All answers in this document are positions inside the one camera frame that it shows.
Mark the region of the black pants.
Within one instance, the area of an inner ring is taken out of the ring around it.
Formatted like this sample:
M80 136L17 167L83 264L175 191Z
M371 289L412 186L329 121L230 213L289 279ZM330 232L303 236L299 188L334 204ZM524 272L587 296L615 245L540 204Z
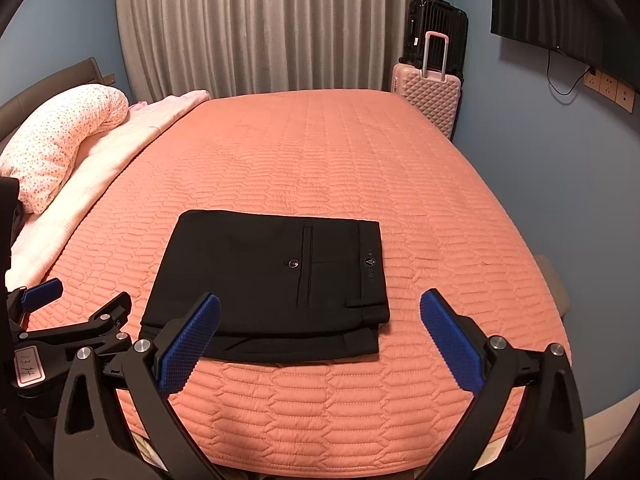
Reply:
M378 222L188 210L163 254L140 334L201 296L220 301L205 356L298 364L375 356L390 320Z

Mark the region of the black clothing pile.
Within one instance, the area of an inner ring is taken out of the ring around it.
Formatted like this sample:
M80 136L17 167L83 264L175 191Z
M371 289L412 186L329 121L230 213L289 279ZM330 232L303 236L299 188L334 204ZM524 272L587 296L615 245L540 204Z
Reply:
M21 219L18 213L21 209L18 194L20 182L14 178L1 178L1 279L4 280L6 271L11 266L11 246L13 244L14 220Z

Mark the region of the pink dotted pillow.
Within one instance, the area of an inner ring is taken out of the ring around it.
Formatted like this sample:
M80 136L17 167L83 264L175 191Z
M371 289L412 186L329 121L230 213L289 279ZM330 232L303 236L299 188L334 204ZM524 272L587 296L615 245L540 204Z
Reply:
M80 144L118 127L128 110L125 93L104 84L82 84L38 106L1 154L1 174L20 182L25 211L45 211L70 177Z

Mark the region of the light pink blanket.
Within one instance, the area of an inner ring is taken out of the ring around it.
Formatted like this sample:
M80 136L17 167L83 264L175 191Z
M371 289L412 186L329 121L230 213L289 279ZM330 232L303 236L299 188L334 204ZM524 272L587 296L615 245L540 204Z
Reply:
M70 177L41 214L28 214L12 245L10 289L38 284L91 207L128 164L178 119L208 101L205 90L135 106L124 122L79 145Z

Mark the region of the grey headboard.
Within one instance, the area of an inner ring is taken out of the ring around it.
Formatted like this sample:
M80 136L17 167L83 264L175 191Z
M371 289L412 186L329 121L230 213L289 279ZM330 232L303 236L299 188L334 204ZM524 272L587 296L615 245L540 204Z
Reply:
M81 84L115 83L115 75L103 75L96 59L92 56L55 72L32 84L0 107L1 149L6 148L17 129L32 112L52 96Z

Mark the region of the orange quilted bedspread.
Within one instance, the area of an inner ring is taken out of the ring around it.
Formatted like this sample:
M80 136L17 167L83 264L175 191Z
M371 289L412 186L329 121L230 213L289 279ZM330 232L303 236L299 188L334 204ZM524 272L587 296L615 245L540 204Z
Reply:
M33 330L120 292L152 338L205 294L219 330L171 405L217 465L290 477L427 464L471 397L420 317L436 289L487 335L567 336L520 233L465 157L396 94L201 102L119 171L50 267Z

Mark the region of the grey curtain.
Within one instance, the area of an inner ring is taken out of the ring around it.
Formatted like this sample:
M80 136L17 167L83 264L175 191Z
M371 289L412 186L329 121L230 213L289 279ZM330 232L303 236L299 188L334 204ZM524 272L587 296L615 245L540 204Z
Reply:
M411 0L115 0L134 96L390 85Z

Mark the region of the pink suitcase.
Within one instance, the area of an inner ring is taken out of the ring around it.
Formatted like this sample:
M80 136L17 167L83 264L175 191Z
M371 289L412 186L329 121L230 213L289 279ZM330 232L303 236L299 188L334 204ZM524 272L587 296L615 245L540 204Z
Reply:
M438 70L427 67L428 51L433 38L444 43L442 62ZM392 71L390 90L415 107L444 135L452 138L461 96L461 81L446 72L449 37L429 30L425 33L423 66L416 68L397 63Z

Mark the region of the wall power outlets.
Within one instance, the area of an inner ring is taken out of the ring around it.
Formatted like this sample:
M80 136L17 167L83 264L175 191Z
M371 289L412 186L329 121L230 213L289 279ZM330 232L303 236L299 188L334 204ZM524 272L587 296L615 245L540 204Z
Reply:
M585 87L615 102L629 114L634 111L636 92L628 84L620 82L613 76L595 68L588 68L582 81Z

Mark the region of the wall mounted television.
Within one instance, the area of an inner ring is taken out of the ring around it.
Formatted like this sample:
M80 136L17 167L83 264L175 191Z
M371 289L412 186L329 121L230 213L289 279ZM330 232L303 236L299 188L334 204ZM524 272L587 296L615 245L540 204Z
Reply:
M620 0L491 0L490 31L639 88L638 18L627 16Z

